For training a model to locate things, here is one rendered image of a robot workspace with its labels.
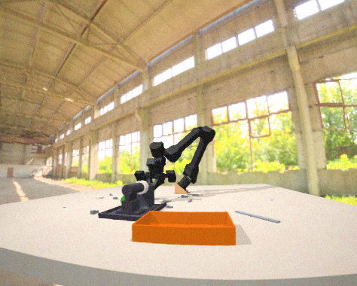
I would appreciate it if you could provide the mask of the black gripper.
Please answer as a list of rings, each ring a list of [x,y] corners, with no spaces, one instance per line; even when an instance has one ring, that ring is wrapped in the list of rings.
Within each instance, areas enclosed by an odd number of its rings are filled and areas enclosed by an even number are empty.
[[[164,172],[164,164],[162,165],[161,171],[158,169],[151,169],[149,172],[145,171],[139,171],[136,170],[134,175],[136,177],[137,181],[147,181],[147,183],[151,184],[153,183],[152,178],[155,178],[154,180],[154,189],[158,188],[161,184],[164,184],[165,178],[168,178],[168,182],[171,183],[176,183],[176,176],[175,176],[175,171],[174,170],[166,170]]]

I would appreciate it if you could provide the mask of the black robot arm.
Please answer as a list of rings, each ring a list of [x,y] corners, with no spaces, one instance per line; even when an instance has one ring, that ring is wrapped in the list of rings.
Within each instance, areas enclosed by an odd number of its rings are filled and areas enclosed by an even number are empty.
[[[162,165],[166,165],[166,158],[171,163],[176,162],[182,155],[184,149],[186,149],[192,142],[200,137],[200,142],[194,153],[193,159],[189,164],[186,164],[183,171],[183,179],[177,183],[184,190],[192,182],[197,182],[197,176],[199,173],[199,164],[204,155],[208,143],[210,143],[216,135],[214,129],[208,126],[194,127],[179,143],[172,145],[169,148],[164,148],[163,142],[152,142],[149,145],[151,155],[153,158],[148,158],[146,166],[148,171],[151,169],[158,169],[161,171]],[[188,178],[189,177],[189,178]]]

